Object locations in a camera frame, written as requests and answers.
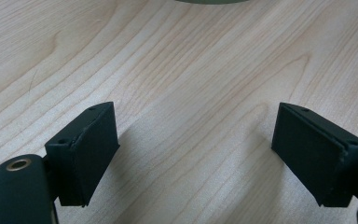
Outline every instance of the green object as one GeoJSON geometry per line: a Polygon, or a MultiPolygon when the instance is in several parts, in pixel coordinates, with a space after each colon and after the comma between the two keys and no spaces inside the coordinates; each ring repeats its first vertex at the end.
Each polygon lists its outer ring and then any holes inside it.
{"type": "Polygon", "coordinates": [[[220,5],[220,4],[244,2],[246,0],[178,0],[178,1],[195,3],[195,4],[220,5]]]}

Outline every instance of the light wood tabletop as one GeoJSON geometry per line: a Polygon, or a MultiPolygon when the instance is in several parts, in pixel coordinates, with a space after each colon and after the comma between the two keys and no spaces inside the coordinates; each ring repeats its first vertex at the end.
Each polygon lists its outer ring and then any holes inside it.
{"type": "Polygon", "coordinates": [[[0,163],[107,101],[121,147],[61,223],[356,223],[270,146],[279,102],[358,136],[358,0],[0,0],[0,163]]]}

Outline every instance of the wooden table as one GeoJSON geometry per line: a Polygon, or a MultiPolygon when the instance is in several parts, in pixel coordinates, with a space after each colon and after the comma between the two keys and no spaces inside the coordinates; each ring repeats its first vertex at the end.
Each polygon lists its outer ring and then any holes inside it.
{"type": "Polygon", "coordinates": [[[106,101],[121,148],[61,223],[356,223],[270,145],[279,102],[358,135],[358,0],[0,0],[0,163],[106,101]]]}

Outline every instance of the wood grain pattern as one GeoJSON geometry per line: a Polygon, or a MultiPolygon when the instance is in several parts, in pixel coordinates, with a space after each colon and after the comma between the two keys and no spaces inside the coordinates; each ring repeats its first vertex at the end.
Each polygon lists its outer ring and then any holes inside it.
{"type": "Polygon", "coordinates": [[[269,147],[279,102],[358,135],[358,1],[0,0],[0,163],[105,101],[121,148],[61,223],[356,223],[269,147]]]}

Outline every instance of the bolt hole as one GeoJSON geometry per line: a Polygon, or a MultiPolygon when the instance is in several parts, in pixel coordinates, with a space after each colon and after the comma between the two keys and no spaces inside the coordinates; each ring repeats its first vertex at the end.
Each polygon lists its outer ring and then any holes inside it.
{"type": "Polygon", "coordinates": [[[354,146],[358,146],[358,142],[353,141],[353,140],[349,140],[348,143],[351,145],[354,145],[354,146]]]}
{"type": "Polygon", "coordinates": [[[65,143],[68,143],[68,142],[69,142],[69,140],[66,139],[66,138],[62,138],[62,139],[58,140],[58,144],[65,144],[65,143]]]}
{"type": "Polygon", "coordinates": [[[19,171],[24,169],[25,167],[29,166],[31,164],[31,160],[30,159],[20,159],[17,161],[13,161],[11,162],[8,166],[7,166],[7,170],[8,171],[19,171]]]}

